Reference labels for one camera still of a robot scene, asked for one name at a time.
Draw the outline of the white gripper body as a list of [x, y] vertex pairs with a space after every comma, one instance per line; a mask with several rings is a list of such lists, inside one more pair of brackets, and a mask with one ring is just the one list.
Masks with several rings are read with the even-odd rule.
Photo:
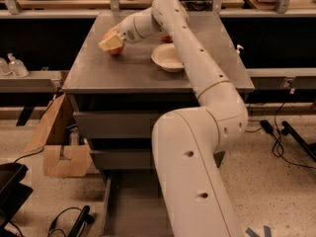
[[142, 41], [141, 35], [138, 33], [135, 25], [135, 17], [127, 16], [119, 24], [113, 27], [113, 31], [118, 37], [129, 43], [137, 43]]

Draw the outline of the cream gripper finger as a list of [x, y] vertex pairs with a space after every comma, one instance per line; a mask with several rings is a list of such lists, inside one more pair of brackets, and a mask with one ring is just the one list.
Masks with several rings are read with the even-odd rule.
[[99, 47], [104, 51], [122, 49], [124, 41], [118, 33], [106, 33], [99, 42]]

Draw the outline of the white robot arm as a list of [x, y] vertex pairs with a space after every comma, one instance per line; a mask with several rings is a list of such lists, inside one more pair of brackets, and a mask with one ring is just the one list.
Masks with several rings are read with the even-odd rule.
[[123, 46], [163, 30], [184, 64], [199, 106], [159, 117], [152, 152], [175, 237], [244, 237], [213, 154], [240, 138], [248, 112], [234, 85], [188, 26], [179, 0], [153, 0], [111, 28], [99, 47], [115, 55]]

